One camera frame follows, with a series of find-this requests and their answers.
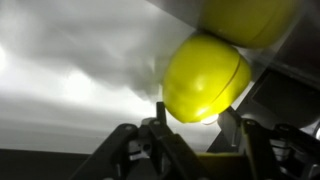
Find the machine part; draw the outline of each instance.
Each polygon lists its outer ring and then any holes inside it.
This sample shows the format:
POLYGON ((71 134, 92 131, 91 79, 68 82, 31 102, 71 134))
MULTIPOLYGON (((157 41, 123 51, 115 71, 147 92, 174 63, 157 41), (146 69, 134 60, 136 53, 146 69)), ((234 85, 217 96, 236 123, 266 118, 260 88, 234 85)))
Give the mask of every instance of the machine part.
POLYGON ((302 128, 319 120, 319 107, 319 91, 268 69, 239 105, 237 113, 268 129, 282 123, 302 128))
POLYGON ((226 153, 226 152, 238 152, 237 147, 232 147, 230 142, 226 139, 224 133, 221 131, 213 143, 210 145, 207 152, 210 153, 226 153))
MULTIPOLYGON (((164 106, 157 108, 162 108, 158 112, 165 113, 164 106)), ((228 127, 231 129, 221 133, 219 137, 225 138, 224 141, 219 141, 219 138, 212 147, 218 147, 217 142, 224 142, 226 147, 228 144, 233 148, 232 151, 222 153, 220 148, 220 152, 213 151, 218 152, 216 154, 196 155, 164 121, 149 118, 140 128, 120 125, 80 167, 72 180, 88 179, 88 175, 89 179, 99 180, 233 180, 234 174, 230 172, 234 171, 237 171, 238 179, 247 180, 315 180, 319 177, 320 142, 312 136, 286 124, 268 130, 257 121, 240 118, 230 108, 223 114, 227 123, 234 122, 233 125, 222 126, 222 132, 228 127), (242 131, 240 140, 234 141, 230 137, 238 136, 232 131, 239 128, 242 131), (141 150, 138 144, 150 144, 151 149, 141 150), (139 157, 132 158, 135 151, 140 153, 139 157), (141 156, 141 151, 149 153, 148 158, 141 156)))
POLYGON ((269 68, 320 91, 320 1, 303 2, 304 13, 269 68))
POLYGON ((132 124, 118 126, 71 179, 121 179, 125 177, 127 175, 126 166, 129 165, 127 156, 124 156, 127 143, 136 138, 137 134, 138 128, 132 124))
POLYGON ((167 123, 166 109, 163 102, 157 102, 157 119, 160 122, 167 123))
POLYGON ((164 104, 177 120, 199 122, 228 108, 250 79, 250 67, 235 48, 196 34, 171 60, 164 76, 164 104))

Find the yellow object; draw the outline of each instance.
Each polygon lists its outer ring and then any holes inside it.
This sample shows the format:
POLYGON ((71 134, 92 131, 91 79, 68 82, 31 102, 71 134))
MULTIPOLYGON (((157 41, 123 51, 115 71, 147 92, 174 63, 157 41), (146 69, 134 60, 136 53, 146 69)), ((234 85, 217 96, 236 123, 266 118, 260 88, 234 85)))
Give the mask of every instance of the yellow object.
POLYGON ((237 45, 263 48, 287 29, 299 0, 206 0, 199 26, 237 45))
POLYGON ((232 46, 212 36, 192 36, 166 71, 164 104, 177 120, 199 122, 230 106, 250 82, 250 72, 232 46))

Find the yellow sphere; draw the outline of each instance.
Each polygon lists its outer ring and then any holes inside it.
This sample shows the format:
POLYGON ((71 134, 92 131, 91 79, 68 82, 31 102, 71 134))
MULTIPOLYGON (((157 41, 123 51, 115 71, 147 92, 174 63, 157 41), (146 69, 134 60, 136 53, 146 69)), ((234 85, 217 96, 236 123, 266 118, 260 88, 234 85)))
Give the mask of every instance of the yellow sphere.
POLYGON ((199 26, 236 45, 263 48, 289 26, 299 0, 206 0, 199 26))
POLYGON ((163 81, 167 110, 183 123, 219 114, 251 79, 247 62, 225 42, 194 35, 173 56, 163 81))

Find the dark mechanical part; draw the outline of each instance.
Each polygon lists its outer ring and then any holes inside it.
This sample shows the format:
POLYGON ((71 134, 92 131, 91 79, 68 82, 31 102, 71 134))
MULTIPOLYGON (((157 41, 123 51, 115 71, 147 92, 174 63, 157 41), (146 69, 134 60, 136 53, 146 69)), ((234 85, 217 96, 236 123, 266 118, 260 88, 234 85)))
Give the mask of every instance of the dark mechanical part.
POLYGON ((167 126, 159 102, 156 118, 143 120, 139 128, 120 125, 71 180, 319 178, 320 141, 312 136, 287 124, 266 129, 232 108, 218 123, 222 131, 210 153, 196 155, 167 126))
POLYGON ((237 109, 263 127, 290 124, 302 128, 319 121, 320 93, 273 70, 266 70, 237 109))

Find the bolt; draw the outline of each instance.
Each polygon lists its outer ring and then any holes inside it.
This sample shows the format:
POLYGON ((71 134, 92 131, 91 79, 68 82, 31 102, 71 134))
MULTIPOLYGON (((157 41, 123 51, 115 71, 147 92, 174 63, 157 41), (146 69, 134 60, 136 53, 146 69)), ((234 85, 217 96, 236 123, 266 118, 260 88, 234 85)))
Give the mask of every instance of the bolt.
POLYGON ((126 126, 125 128, 127 131, 130 131, 132 129, 132 126, 126 126))
POLYGON ((160 125, 160 122, 159 121, 154 121, 153 124, 154 125, 160 125))

